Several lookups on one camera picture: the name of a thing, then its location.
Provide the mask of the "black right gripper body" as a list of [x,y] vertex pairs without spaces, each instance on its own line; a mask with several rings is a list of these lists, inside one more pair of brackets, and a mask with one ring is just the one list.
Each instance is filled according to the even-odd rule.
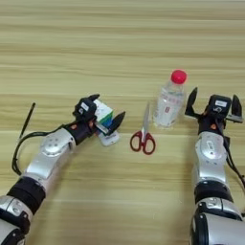
[[235,115],[224,116],[218,113],[212,113],[205,111],[202,114],[186,111],[186,116],[195,118],[199,124],[198,133],[211,132],[218,135],[223,134],[223,130],[226,127],[226,122],[231,121],[233,123],[243,123],[243,118]]

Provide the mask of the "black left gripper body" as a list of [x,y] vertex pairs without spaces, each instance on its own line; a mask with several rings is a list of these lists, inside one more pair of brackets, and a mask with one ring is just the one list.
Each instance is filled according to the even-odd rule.
[[77,145],[81,144],[86,138],[91,137],[98,130],[104,134],[109,132],[108,128],[97,121],[71,122],[65,124],[64,128],[73,136]]

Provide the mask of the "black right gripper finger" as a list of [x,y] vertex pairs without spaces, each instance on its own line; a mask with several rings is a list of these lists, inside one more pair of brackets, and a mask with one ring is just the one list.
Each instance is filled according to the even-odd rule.
[[232,101],[232,114],[238,117],[242,116],[242,106],[237,95],[233,96]]
[[185,114],[187,116],[196,116],[196,113],[194,112],[194,109],[193,109],[193,105],[194,105],[195,100],[196,100],[197,91],[198,91],[198,89],[194,88],[192,90],[192,92],[189,94],[187,107],[186,107],[186,112],[185,112]]

